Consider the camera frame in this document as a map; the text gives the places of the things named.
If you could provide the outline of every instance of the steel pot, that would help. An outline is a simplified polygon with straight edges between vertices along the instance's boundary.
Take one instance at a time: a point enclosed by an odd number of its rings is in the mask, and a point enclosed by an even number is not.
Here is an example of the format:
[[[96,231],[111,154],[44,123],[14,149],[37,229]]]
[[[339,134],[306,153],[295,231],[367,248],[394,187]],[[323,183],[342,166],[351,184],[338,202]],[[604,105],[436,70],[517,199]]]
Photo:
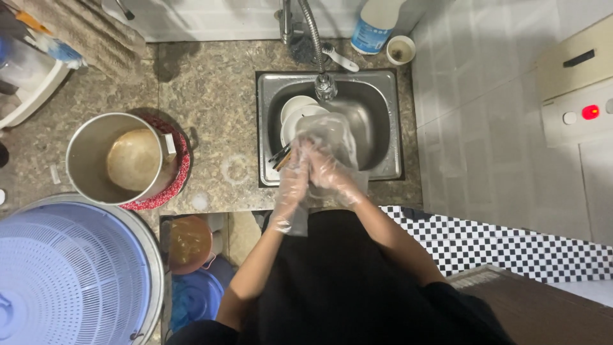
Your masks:
[[[118,112],[84,123],[66,152],[70,182],[99,204],[155,196],[172,183],[177,168],[172,134],[160,134],[141,118]]]

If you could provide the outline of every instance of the switch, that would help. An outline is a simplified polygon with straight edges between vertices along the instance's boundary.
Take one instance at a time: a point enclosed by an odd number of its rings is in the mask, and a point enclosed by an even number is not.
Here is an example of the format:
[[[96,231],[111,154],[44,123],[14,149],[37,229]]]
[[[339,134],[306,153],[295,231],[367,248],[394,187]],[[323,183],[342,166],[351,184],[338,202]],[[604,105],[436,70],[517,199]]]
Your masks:
[[[593,120],[600,115],[600,109],[598,109],[596,104],[592,104],[591,106],[583,108],[581,115],[586,120]]]
[[[572,125],[577,122],[577,113],[574,111],[565,112],[564,115],[562,115],[562,121],[567,125]]]

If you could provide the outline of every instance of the red patterned cloth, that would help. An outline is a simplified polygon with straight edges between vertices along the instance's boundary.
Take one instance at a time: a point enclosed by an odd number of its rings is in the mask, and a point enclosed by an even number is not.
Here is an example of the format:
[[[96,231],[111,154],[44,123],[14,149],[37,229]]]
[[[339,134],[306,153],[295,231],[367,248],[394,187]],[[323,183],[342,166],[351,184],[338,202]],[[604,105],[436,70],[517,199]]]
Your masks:
[[[175,195],[179,194],[185,180],[188,178],[189,164],[191,158],[189,156],[188,144],[185,141],[183,135],[177,131],[171,124],[163,121],[159,117],[143,114],[139,115],[140,118],[147,121],[151,126],[157,128],[162,134],[172,133],[172,139],[175,142],[177,148],[177,160],[179,162],[179,172],[175,180],[168,188],[161,191],[159,194],[148,198],[143,201],[133,201],[131,203],[119,205],[123,209],[142,210],[142,209],[154,209],[166,204],[168,200],[172,199]]]

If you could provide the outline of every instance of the black and white checkered tile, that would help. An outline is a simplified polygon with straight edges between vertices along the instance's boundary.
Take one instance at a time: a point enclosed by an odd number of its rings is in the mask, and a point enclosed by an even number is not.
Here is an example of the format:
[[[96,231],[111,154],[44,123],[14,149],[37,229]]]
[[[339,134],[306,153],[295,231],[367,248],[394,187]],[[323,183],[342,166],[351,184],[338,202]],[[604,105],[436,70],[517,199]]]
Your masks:
[[[613,247],[443,215],[413,221],[400,206],[381,209],[446,276],[490,263],[545,283],[613,279]]]

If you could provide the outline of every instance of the bottle label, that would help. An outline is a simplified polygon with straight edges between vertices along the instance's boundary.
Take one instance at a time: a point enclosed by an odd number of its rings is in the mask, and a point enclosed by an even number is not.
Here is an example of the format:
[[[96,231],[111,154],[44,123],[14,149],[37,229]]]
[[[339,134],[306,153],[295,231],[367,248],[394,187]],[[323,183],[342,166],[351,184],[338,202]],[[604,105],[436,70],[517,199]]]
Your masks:
[[[366,22],[360,18],[357,22],[356,30],[353,32],[351,43],[359,50],[363,50],[367,53],[378,53],[381,51],[381,48],[383,48],[390,34],[392,34],[391,29],[383,30],[375,28],[372,25],[366,24]]]

